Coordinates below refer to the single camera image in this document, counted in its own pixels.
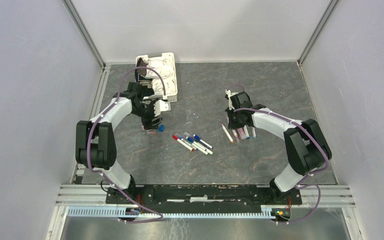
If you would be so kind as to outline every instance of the black mounting base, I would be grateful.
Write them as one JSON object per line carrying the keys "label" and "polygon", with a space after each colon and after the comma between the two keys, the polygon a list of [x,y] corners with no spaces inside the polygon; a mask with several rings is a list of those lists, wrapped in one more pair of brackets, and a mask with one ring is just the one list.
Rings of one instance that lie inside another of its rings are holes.
{"label": "black mounting base", "polygon": [[[300,191],[292,189],[281,199],[268,186],[257,185],[137,185],[144,205],[162,213],[261,213],[261,205],[301,205]],[[105,203],[130,204],[118,190],[109,188]]]}

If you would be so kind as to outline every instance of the dry erase marker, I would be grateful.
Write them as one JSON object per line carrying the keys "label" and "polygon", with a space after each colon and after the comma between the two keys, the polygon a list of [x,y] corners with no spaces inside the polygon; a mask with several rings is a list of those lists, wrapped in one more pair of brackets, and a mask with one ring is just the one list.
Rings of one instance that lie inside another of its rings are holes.
{"label": "dry erase marker", "polygon": [[189,147],[191,147],[191,148],[197,150],[195,146],[193,146],[193,145],[190,144],[188,141],[186,141],[182,136],[180,136],[180,134],[175,133],[174,135],[175,135],[176,137],[178,137],[182,142],[184,142],[184,143],[185,143],[186,145],[188,145]]}
{"label": "dry erase marker", "polygon": [[251,127],[251,130],[252,130],[252,137],[256,139],[256,138],[257,138],[257,135],[256,135],[256,128],[252,126],[252,127]]}
{"label": "dry erase marker", "polygon": [[243,132],[245,133],[246,139],[250,139],[250,134],[248,133],[248,128],[247,126],[243,126]]}
{"label": "dry erase marker", "polygon": [[190,151],[193,151],[194,149],[188,145],[186,145],[186,143],[182,142],[177,136],[173,135],[173,138],[174,140],[178,141],[181,145],[183,145],[185,148],[189,149]]}
{"label": "dry erase marker", "polygon": [[213,146],[211,146],[210,144],[206,143],[204,140],[201,139],[200,136],[194,134],[193,137],[198,140],[199,142],[203,143],[204,146],[207,146],[209,149],[213,149]]}
{"label": "dry erase marker", "polygon": [[202,144],[197,142],[193,137],[188,136],[186,139],[189,142],[191,142],[194,146],[197,146],[198,149],[201,149],[202,151],[205,151],[205,152],[207,152],[207,153],[209,153],[211,155],[213,154],[213,152],[210,149],[207,149],[205,146],[203,146]]}
{"label": "dry erase marker", "polygon": [[237,131],[237,134],[239,135],[240,139],[244,140],[247,138],[247,136],[245,136],[244,130],[242,130],[242,128],[238,128],[238,129],[236,129],[236,131]]}
{"label": "dry erase marker", "polygon": [[239,137],[238,137],[238,133],[236,132],[236,130],[232,129],[232,133],[233,133],[233,136],[236,138],[236,142],[239,143]]}
{"label": "dry erase marker", "polygon": [[226,133],[227,137],[229,138],[229,140],[233,144],[235,141],[233,141],[233,139],[232,139],[231,135],[229,134],[228,130],[226,129],[226,127],[223,124],[221,124],[221,127],[223,128],[223,130]]}
{"label": "dry erase marker", "polygon": [[197,145],[196,142],[194,142],[194,140],[190,137],[190,136],[187,136],[186,139],[190,142],[190,144],[192,144],[193,146],[195,146],[199,151],[201,151],[203,154],[205,155],[208,155],[209,152],[205,151],[204,149],[201,148],[201,146]]}

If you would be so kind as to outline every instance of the aluminum frame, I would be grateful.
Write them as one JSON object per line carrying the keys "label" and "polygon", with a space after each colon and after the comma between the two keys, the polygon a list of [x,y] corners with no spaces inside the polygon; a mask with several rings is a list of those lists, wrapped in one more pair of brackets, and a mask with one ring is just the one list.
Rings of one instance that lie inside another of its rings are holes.
{"label": "aluminum frame", "polygon": [[[346,185],[320,185],[321,200],[319,208],[341,208],[346,227],[351,240],[362,240],[363,235],[359,229],[356,218],[356,205],[351,190]],[[302,204],[293,205],[292,208],[312,208],[318,198],[318,190],[314,186],[300,190]],[[61,186],[56,199],[55,208],[46,235],[46,240],[61,239],[65,221],[68,216],[83,217],[125,217],[126,208],[136,207],[134,204],[106,204],[107,194],[102,191],[99,184],[64,184]],[[269,219],[268,214],[272,208],[284,208],[285,205],[261,205],[260,213],[226,213],[226,214],[164,214],[165,218],[240,218],[240,219]],[[154,214],[140,215],[144,218],[155,217]]]}
{"label": "aluminum frame", "polygon": [[319,38],[320,33],[322,32],[323,28],[325,27],[326,23],[328,22],[329,18],[331,17],[333,11],[335,10],[336,6],[338,5],[339,0],[330,0],[329,4],[326,7],[326,10],[324,10],[323,15],[321,16],[320,20],[318,21],[317,26],[315,27],[313,33],[311,34],[310,39],[308,40],[307,44],[304,47],[304,50],[301,53],[301,56],[298,58],[298,64],[302,65],[304,61],[306,60],[307,56],[309,55],[309,52],[313,48],[314,44],[316,43],[317,39]]}
{"label": "aluminum frame", "polygon": [[94,41],[92,40],[91,35],[89,34],[88,30],[86,29],[85,24],[83,23],[82,19],[80,18],[79,12],[77,12],[76,7],[74,6],[72,0],[62,0],[65,7],[67,8],[68,13],[70,13],[71,18],[73,19],[76,27],[78,28],[78,31],[80,32],[81,36],[83,37],[84,41],[86,42],[87,46],[89,47],[90,51],[92,52],[93,57],[95,58],[96,62],[104,68],[106,66],[104,59],[102,58],[101,54],[98,51],[97,46],[95,45]]}

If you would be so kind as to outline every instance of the blue marker cap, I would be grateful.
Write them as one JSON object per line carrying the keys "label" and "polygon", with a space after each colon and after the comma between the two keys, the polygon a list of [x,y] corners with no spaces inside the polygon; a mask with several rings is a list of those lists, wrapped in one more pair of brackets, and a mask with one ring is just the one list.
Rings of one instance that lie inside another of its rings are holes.
{"label": "blue marker cap", "polygon": [[196,135],[196,134],[194,134],[193,137],[194,137],[196,140],[198,140],[198,141],[201,140],[201,138],[200,138],[198,135]]}
{"label": "blue marker cap", "polygon": [[192,138],[190,138],[190,137],[186,137],[186,139],[189,141],[189,142],[191,142],[191,143],[193,143],[194,142],[194,140],[192,139]]}

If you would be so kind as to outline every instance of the white marker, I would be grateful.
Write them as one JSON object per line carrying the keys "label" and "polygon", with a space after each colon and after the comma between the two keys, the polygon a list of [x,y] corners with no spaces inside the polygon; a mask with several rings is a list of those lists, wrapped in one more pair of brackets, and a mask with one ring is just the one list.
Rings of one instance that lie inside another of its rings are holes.
{"label": "white marker", "polygon": [[243,127],[243,132],[245,133],[246,139],[250,139],[250,134],[248,133],[248,128],[246,125]]}
{"label": "white marker", "polygon": [[201,145],[199,142],[197,142],[195,139],[193,139],[192,137],[188,136],[186,137],[186,139],[192,143],[193,146],[196,146],[198,149],[202,150],[202,151],[205,151],[209,154],[213,154],[213,152],[210,150],[210,149],[207,149],[205,146]]}
{"label": "white marker", "polygon": [[182,142],[177,136],[173,135],[174,140],[178,141],[181,145],[183,145],[185,148],[189,149],[191,152],[194,151],[194,149],[190,146],[188,146],[186,143]]}
{"label": "white marker", "polygon": [[195,146],[193,146],[192,144],[190,144],[188,141],[186,141],[182,136],[180,136],[180,134],[178,133],[175,133],[174,134],[178,139],[180,139],[182,142],[184,142],[186,145],[188,145],[189,147],[197,150],[197,148]]}
{"label": "white marker", "polygon": [[242,128],[238,128],[238,129],[236,129],[236,131],[237,131],[237,134],[239,134],[240,139],[244,140],[247,138],[247,136],[245,136],[244,130],[242,130]]}
{"label": "white marker", "polygon": [[231,141],[231,143],[232,144],[235,143],[235,141],[233,141],[233,139],[232,139],[231,135],[229,134],[228,130],[226,129],[226,127],[223,124],[221,124],[221,127],[223,128],[224,132],[226,133],[226,135],[229,138],[229,140]]}
{"label": "white marker", "polygon": [[251,127],[251,130],[252,130],[252,137],[256,139],[256,138],[257,138],[257,135],[256,135],[256,128],[252,126],[252,127]]}
{"label": "white marker", "polygon": [[239,143],[238,133],[234,129],[232,129],[232,133],[233,133],[234,137],[236,138],[236,142]]}
{"label": "white marker", "polygon": [[209,149],[213,149],[214,147],[211,146],[210,144],[206,143],[204,140],[201,139],[200,136],[194,134],[193,137],[198,140],[199,142],[203,143],[204,145],[206,145]]}
{"label": "white marker", "polygon": [[190,144],[192,144],[192,146],[196,147],[199,151],[201,151],[203,154],[205,155],[208,155],[209,152],[205,151],[204,149],[202,149],[203,147],[201,147],[200,145],[198,145],[191,137],[187,136],[186,139],[190,142]]}

